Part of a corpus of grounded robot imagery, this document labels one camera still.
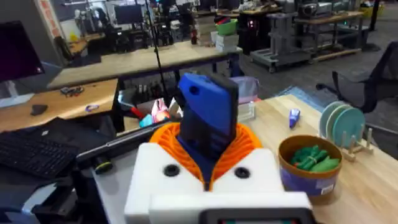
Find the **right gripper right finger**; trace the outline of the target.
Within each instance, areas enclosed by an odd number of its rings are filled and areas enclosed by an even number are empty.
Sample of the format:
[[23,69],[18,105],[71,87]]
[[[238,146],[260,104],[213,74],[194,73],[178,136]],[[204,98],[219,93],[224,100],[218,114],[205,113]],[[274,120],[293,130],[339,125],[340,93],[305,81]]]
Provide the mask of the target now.
[[236,126],[236,138],[214,166],[211,191],[283,191],[272,150],[264,148],[251,129]]

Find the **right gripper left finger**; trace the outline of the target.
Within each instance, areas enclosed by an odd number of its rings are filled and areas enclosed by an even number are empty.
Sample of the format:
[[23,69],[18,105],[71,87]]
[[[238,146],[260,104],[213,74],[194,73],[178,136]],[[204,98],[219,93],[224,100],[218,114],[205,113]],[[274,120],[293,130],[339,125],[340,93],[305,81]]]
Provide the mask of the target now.
[[197,223],[186,205],[204,192],[200,169],[180,145],[179,123],[165,124],[137,151],[124,207],[126,223]]

